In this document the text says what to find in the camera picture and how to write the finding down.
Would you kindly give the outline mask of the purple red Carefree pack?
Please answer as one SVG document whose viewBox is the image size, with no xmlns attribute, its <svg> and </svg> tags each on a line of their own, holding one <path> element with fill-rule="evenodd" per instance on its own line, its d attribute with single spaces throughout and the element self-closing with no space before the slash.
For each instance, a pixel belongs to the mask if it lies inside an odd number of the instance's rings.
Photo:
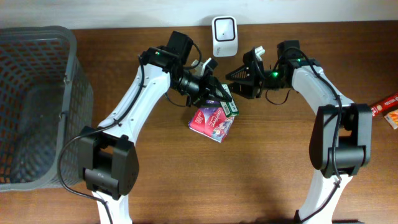
<svg viewBox="0 0 398 224">
<path fill-rule="evenodd" d="M 207 100 L 197 110 L 188 127 L 216 142 L 223 142 L 233 121 L 234 116 L 227 117 L 220 102 Z"/>
</svg>

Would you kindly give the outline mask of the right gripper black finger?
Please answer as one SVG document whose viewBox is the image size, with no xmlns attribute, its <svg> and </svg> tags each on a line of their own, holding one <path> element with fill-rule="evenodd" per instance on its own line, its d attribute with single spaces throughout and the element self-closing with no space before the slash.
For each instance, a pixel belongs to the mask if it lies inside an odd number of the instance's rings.
<svg viewBox="0 0 398 224">
<path fill-rule="evenodd" d="M 228 88 L 231 93 L 235 93 L 239 96 L 242 96 L 246 99 L 255 99 L 258 98 L 258 88 L 251 85 L 239 84 L 236 82 L 230 83 Z"/>
<path fill-rule="evenodd" d="M 242 65 L 228 73 L 225 78 L 236 83 L 252 83 L 254 81 L 253 76 L 251 75 L 251 69 L 247 65 Z"/>
</svg>

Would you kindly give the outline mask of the red Nescafe sachet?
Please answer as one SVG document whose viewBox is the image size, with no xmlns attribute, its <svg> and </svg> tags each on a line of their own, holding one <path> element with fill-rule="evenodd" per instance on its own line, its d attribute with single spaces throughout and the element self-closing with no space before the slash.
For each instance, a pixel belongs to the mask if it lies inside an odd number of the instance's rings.
<svg viewBox="0 0 398 224">
<path fill-rule="evenodd" d="M 383 111 L 386 111 L 394 106 L 397 106 L 397 93 L 371 105 L 372 116 L 375 117 Z"/>
</svg>

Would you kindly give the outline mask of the orange tissue pack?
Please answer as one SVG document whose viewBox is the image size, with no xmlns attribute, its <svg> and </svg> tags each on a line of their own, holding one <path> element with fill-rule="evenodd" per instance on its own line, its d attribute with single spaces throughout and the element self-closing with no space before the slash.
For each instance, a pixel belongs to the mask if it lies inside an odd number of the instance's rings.
<svg viewBox="0 0 398 224">
<path fill-rule="evenodd" d="M 398 128 L 398 110 L 390 111 L 384 116 L 393 129 Z"/>
</svg>

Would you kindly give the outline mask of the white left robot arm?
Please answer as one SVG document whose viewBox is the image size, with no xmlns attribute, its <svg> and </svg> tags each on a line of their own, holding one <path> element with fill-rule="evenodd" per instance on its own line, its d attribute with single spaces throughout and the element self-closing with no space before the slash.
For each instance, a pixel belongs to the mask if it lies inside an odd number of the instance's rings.
<svg viewBox="0 0 398 224">
<path fill-rule="evenodd" d="M 131 223 L 128 195 L 136 183 L 137 137 L 158 100 L 169 89 L 187 97 L 186 106 L 230 102 L 231 95 L 213 76 L 209 58 L 186 64 L 196 43 L 173 31 L 166 45 L 140 54 L 137 75 L 118 105 L 96 129 L 84 127 L 78 140 L 78 175 L 96 201 L 101 223 Z"/>
</svg>

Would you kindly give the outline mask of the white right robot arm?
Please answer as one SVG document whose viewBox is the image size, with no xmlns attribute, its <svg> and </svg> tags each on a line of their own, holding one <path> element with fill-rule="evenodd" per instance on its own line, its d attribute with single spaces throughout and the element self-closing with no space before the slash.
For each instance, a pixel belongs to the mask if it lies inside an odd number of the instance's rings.
<svg viewBox="0 0 398 224">
<path fill-rule="evenodd" d="M 367 104 L 345 97 L 326 77 L 320 63 L 308 57 L 298 40 L 277 45 L 274 66 L 263 67 L 262 47 L 243 56 L 243 65 L 229 72 L 229 90 L 247 99 L 270 90 L 300 93 L 315 113 L 309 144 L 314 168 L 307 198 L 296 210 L 294 223 L 331 223 L 345 187 L 371 158 L 372 112 Z"/>
</svg>

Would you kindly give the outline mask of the green gum pack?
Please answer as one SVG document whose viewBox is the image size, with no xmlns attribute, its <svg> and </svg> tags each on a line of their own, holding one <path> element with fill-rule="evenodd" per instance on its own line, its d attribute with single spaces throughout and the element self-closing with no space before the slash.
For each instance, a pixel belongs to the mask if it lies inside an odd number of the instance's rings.
<svg viewBox="0 0 398 224">
<path fill-rule="evenodd" d="M 222 101 L 220 103 L 220 105 L 221 105 L 226 117 L 237 116 L 239 114 L 239 110 L 238 110 L 238 107 L 236 106 L 236 103 L 233 100 L 233 97 L 232 97 L 231 92 L 230 92 L 230 90 L 228 88 L 228 85 L 227 84 L 222 84 L 222 87 L 227 92 L 227 94 L 231 97 L 231 101 L 230 102 Z"/>
</svg>

